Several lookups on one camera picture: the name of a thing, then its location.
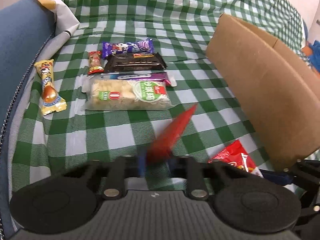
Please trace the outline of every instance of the bag zipper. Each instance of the bag zipper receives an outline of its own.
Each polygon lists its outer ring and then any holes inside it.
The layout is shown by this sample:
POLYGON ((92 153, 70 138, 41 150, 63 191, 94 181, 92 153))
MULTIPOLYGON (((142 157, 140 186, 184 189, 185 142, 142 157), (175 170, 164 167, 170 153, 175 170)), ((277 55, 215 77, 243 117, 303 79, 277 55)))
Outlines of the bag zipper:
MULTIPOLYGON (((19 85, 16 88, 16 91, 14 92, 14 95, 12 97, 12 100, 9 104, 9 107, 7 109, 7 113, 5 115, 5 119, 3 121, 2 127, 1 127, 1 132, 0 132, 0 154, 1 154, 1 149, 2 149, 2 143, 3 143, 3 138, 4 138, 4 134, 6 132, 6 128, 7 128, 7 124, 11 115, 11 110, 13 108, 13 105, 17 99, 17 96, 21 90, 22 84, 25 82, 26 77, 28 76, 31 68, 33 67, 33 64, 36 62, 36 59, 38 58, 39 54, 41 53, 42 49, 44 48, 44 46, 47 44, 47 42, 52 38, 54 32, 52 32, 47 39, 45 40, 45 42, 42 44, 42 46, 40 47, 40 49, 38 50, 38 52, 35 55, 35 58, 33 59, 33 61, 31 62, 31 64, 29 65, 27 71, 25 72, 25 74, 23 75, 21 81, 19 82, 19 85)), ((5 235, 4 235, 4 231, 3 231, 3 225, 2 225, 2 220, 1 220, 1 213, 0 213, 0 240, 5 240, 5 235)))

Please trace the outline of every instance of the black chocolate bar package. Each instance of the black chocolate bar package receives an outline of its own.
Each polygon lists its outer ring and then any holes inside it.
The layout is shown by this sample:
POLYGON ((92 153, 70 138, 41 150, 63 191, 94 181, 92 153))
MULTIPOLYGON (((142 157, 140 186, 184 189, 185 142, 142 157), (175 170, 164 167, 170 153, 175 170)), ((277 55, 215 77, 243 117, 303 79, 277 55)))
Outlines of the black chocolate bar package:
POLYGON ((104 72, 164 70, 167 68, 159 53, 111 54, 104 72))

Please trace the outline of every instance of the packaged pastry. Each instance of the packaged pastry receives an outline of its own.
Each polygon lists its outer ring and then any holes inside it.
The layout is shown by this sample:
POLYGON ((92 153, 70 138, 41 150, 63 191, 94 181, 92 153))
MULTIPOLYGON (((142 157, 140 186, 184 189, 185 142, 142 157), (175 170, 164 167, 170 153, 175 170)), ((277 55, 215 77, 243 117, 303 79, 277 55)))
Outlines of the packaged pastry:
POLYGON ((102 58, 107 58, 111 54, 125 54, 125 53, 137 53, 148 52, 153 53, 152 39, 147 38, 144 41, 137 42, 125 42, 125 43, 109 43, 102 42, 102 58))
POLYGON ((133 53, 124 55, 110 55, 104 67, 104 72, 164 70, 166 63, 159 53, 133 53))
POLYGON ((165 82, 90 79, 89 110, 164 110, 173 107, 165 82))
POLYGON ((36 62, 35 68, 37 69, 37 72, 42 80, 42 114, 46 115, 54 111, 60 112, 67 109, 66 101, 59 96, 58 92, 53 86, 53 59, 36 62))
MULTIPOLYGON (((157 81, 165 82, 168 87, 176 87, 177 82, 175 78, 168 74, 167 72, 157 72, 157 73, 142 73, 142 74, 100 74, 100 77, 104 80, 108 79, 120 79, 120 80, 144 80, 144 81, 157 81)), ((90 86, 90 79, 93 76, 83 76, 82 77, 82 87, 81 91, 83 93, 88 92, 90 86)))
POLYGON ((101 61, 100 61, 101 52, 100 51, 91 51, 89 52, 89 71, 88 75, 94 73, 102 73, 104 71, 101 61))

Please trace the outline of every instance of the yellow snack wrapper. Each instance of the yellow snack wrapper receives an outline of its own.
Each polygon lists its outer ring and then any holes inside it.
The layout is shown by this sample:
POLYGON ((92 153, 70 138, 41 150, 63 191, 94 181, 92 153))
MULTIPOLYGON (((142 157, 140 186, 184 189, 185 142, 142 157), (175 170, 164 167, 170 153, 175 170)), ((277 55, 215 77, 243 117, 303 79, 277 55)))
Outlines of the yellow snack wrapper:
POLYGON ((53 86, 53 59, 41 60, 35 63, 35 67, 41 77, 43 105, 41 112, 43 115, 54 111, 60 112, 67 109, 66 101, 59 96, 53 86))

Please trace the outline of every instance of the green label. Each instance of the green label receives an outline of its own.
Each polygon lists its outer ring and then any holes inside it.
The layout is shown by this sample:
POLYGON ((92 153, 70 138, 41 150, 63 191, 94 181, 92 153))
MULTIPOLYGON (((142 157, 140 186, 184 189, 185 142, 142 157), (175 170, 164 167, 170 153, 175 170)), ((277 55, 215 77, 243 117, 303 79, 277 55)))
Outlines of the green label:
POLYGON ((134 87, 134 92, 141 101, 156 102, 160 99, 161 94, 155 93, 154 86, 159 85, 152 81, 139 81, 134 87))
POLYGON ((108 100, 110 91, 99 91, 100 100, 108 100))

